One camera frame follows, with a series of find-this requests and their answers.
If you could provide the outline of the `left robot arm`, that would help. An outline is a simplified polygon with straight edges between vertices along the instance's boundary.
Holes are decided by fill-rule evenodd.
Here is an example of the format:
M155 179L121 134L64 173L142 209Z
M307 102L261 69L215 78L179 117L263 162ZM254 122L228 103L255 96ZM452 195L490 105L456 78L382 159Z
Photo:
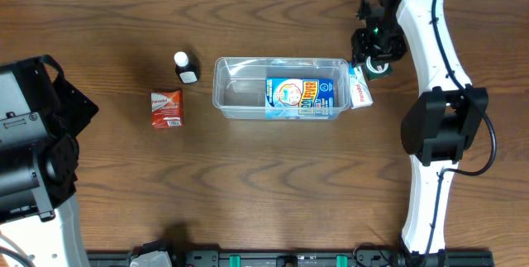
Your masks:
M42 55L1 67L1 253L10 266L86 266L78 134L98 106Z

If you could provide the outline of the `blue Cool Fever box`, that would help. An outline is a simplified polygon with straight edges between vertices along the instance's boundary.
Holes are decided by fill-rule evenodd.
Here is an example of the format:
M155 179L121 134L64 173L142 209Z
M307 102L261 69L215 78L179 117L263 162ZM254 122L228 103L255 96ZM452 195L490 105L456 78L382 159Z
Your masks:
M329 119L335 106L332 79L265 80L268 119Z

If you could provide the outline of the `white Panadol box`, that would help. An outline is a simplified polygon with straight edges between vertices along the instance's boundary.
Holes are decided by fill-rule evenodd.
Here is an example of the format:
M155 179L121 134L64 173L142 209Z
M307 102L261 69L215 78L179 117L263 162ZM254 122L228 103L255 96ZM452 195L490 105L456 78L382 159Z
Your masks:
M360 66L349 63L350 105L352 109L370 107L373 99Z

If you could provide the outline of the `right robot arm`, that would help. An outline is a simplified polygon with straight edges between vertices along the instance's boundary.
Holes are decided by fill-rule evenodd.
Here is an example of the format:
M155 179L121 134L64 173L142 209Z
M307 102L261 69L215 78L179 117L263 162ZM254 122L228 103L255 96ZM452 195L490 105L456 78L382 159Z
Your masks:
M418 99L403 118L400 136L412 165L410 201L401 232L409 260L439 255L446 248L444 221L459 162L480 125L488 129L495 160L498 142L486 113L488 93L476 88L455 52L446 25L444 0L360 0L356 13L365 27L351 39L354 64L390 64L410 53L417 74Z

